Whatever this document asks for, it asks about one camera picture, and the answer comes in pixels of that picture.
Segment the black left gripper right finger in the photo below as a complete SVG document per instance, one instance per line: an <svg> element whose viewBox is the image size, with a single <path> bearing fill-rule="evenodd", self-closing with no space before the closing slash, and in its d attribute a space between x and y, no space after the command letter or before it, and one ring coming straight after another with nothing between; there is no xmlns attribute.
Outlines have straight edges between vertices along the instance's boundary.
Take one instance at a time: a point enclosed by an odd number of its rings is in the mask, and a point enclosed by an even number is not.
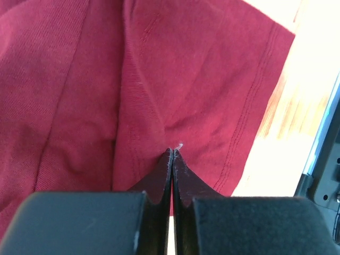
<svg viewBox="0 0 340 255"><path fill-rule="evenodd" d="M317 207L299 197L225 197L174 151L177 254L335 254Z"/></svg>

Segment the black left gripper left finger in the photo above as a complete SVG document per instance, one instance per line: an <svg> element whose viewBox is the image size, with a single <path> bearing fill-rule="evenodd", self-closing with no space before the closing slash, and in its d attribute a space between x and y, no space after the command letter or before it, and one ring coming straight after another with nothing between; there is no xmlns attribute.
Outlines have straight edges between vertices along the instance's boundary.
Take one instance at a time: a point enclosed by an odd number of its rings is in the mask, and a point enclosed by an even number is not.
<svg viewBox="0 0 340 255"><path fill-rule="evenodd" d="M36 192L1 254L166 254L173 152L126 192Z"/></svg>

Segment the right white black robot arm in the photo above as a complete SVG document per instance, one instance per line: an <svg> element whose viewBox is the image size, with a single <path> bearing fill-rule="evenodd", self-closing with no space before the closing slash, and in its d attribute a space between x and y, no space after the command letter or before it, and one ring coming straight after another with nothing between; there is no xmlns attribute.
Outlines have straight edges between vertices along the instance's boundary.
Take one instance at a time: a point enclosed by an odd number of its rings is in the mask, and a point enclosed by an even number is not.
<svg viewBox="0 0 340 255"><path fill-rule="evenodd" d="M339 252L339 76L295 190L321 212Z"/></svg>

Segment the dark red t-shirt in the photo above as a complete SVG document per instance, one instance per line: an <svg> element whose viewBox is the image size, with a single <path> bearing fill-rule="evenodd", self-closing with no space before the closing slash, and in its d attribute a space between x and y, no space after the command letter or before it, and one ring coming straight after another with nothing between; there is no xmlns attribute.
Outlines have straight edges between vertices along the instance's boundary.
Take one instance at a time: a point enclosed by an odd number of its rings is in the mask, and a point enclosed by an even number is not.
<svg viewBox="0 0 340 255"><path fill-rule="evenodd" d="M1 227L35 191L126 190L178 145L230 196L293 40L244 1L1 1Z"/></svg>

